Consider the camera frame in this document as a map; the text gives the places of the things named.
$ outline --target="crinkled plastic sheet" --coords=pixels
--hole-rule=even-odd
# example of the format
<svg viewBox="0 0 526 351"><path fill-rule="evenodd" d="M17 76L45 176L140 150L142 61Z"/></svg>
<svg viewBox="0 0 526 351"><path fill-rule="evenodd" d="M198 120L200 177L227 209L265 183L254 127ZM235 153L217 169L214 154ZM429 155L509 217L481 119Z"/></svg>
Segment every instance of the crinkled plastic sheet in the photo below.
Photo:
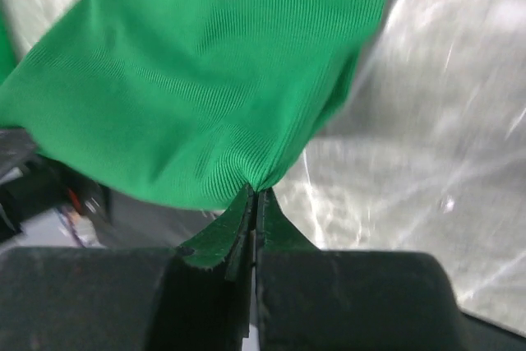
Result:
<svg viewBox="0 0 526 351"><path fill-rule="evenodd" d="M20 54L72 0L6 0ZM275 188L318 246L428 251L526 331L526 0L394 0L352 100Z"/></svg>

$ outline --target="translucent plastic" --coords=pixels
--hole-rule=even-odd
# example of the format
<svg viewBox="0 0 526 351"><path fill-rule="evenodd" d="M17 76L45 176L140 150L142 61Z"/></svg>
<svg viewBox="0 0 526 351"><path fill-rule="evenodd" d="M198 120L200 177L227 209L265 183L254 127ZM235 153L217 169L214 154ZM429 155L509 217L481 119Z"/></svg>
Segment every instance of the translucent plastic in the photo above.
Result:
<svg viewBox="0 0 526 351"><path fill-rule="evenodd" d="M73 0L5 0L23 55ZM526 331L526 0L392 0L353 93L275 190L318 246L423 250Z"/></svg>

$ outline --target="green cloth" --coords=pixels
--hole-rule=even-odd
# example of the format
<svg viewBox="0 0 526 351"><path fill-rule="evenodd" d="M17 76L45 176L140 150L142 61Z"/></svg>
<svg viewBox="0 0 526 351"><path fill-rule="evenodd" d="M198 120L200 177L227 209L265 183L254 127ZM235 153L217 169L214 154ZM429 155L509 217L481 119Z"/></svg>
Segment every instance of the green cloth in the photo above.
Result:
<svg viewBox="0 0 526 351"><path fill-rule="evenodd" d="M6 80L15 66L15 54L12 51L11 42L7 37L7 28L4 25L2 16L0 16L0 85Z"/></svg>
<svg viewBox="0 0 526 351"><path fill-rule="evenodd" d="M136 198L222 208L345 101L384 2L80 0L0 86L0 126Z"/></svg>

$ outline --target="green fabric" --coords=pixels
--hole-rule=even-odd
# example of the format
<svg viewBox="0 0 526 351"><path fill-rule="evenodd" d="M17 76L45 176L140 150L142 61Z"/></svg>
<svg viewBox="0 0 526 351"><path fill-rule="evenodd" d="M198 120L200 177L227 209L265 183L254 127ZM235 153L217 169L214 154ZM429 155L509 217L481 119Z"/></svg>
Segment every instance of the green fabric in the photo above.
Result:
<svg viewBox="0 0 526 351"><path fill-rule="evenodd" d="M9 38L7 37L7 28L2 20L2 16L0 16L0 85L7 76L9 76L9 73L11 73L15 66L15 55L12 51Z"/></svg>
<svg viewBox="0 0 526 351"><path fill-rule="evenodd" d="M222 208L344 102L384 1L80 0L0 86L0 125L136 198Z"/></svg>

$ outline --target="ribbed fabric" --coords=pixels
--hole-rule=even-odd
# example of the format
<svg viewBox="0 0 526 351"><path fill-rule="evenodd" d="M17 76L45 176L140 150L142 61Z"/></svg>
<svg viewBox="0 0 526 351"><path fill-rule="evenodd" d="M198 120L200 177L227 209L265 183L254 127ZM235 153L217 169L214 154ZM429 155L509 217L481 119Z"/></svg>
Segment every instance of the ribbed fabric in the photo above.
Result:
<svg viewBox="0 0 526 351"><path fill-rule="evenodd" d="M15 55L7 37L7 29L0 15L0 85L15 68Z"/></svg>
<svg viewBox="0 0 526 351"><path fill-rule="evenodd" d="M136 198L223 208L344 102L384 1L80 0L0 86L0 125Z"/></svg>

